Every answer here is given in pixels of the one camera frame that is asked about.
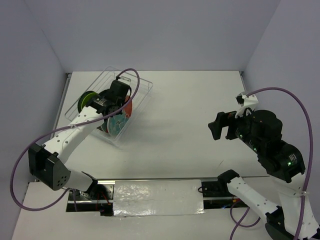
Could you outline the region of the red teal floral plate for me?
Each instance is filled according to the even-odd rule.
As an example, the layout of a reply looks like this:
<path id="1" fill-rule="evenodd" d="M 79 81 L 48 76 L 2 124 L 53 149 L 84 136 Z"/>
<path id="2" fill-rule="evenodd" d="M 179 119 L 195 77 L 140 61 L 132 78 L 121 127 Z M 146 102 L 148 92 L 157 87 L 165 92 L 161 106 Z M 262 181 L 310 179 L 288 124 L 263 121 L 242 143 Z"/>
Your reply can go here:
<path id="1" fill-rule="evenodd" d="M 116 123 L 119 126 L 124 126 L 126 122 L 130 119 L 133 112 L 133 103 L 132 101 L 129 102 L 129 104 L 122 110 L 121 114 L 117 115 L 118 120 Z"/>

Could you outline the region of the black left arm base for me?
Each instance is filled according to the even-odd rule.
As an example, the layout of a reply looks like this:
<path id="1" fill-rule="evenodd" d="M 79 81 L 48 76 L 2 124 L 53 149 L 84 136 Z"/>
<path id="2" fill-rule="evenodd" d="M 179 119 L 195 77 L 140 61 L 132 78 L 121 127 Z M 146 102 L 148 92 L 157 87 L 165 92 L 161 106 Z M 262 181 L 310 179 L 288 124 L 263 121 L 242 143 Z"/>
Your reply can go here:
<path id="1" fill-rule="evenodd" d="M 115 193 L 114 180 L 98 180 L 99 191 L 88 196 L 79 190 L 70 190 L 65 211 L 67 213 L 95 213 L 99 216 L 112 217 L 114 215 L 113 202 Z"/>

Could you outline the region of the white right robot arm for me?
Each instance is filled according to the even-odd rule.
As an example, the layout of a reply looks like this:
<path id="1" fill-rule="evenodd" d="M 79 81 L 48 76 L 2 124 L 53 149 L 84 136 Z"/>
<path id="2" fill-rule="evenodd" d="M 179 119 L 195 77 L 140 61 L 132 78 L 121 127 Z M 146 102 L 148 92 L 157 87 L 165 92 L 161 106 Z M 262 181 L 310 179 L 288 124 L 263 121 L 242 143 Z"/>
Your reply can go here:
<path id="1" fill-rule="evenodd" d="M 268 110 L 241 117 L 235 111 L 219 112 L 208 124 L 214 140 L 221 138 L 224 127 L 227 140 L 239 139 L 257 155 L 257 161 L 273 180 L 280 203 L 259 194 L 232 169 L 217 177 L 218 192 L 242 200 L 259 216 L 273 240 L 319 239 L 320 225 L 303 192 L 303 156 L 295 146 L 282 140 L 282 122 Z"/>

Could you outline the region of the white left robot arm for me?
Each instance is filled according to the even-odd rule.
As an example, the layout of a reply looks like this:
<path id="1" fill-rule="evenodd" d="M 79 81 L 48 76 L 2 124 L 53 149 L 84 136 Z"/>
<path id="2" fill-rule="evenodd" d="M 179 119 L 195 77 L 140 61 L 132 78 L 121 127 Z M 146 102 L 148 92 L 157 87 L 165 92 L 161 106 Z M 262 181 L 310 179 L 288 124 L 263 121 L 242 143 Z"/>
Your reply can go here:
<path id="1" fill-rule="evenodd" d="M 78 102 L 78 115 L 57 135 L 43 145 L 32 144 L 28 149 L 29 171 L 53 191 L 76 189 L 90 200 L 102 190 L 102 185 L 88 173 L 70 170 L 65 163 L 80 143 L 95 129 L 106 122 L 113 112 L 120 114 L 130 99 L 132 88 L 118 79 L 110 87 L 96 93 L 84 92 Z"/>

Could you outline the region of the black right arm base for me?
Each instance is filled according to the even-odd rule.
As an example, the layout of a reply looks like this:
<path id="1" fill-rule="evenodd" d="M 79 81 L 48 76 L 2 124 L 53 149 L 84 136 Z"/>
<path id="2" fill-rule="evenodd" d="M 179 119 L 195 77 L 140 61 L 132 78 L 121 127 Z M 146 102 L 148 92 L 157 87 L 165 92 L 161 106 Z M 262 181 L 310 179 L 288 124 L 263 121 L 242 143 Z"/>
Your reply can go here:
<path id="1" fill-rule="evenodd" d="M 197 191 L 202 194 L 203 207 L 205 210 L 210 209 L 229 209 L 240 199 L 229 193 L 218 180 L 202 181 Z"/>

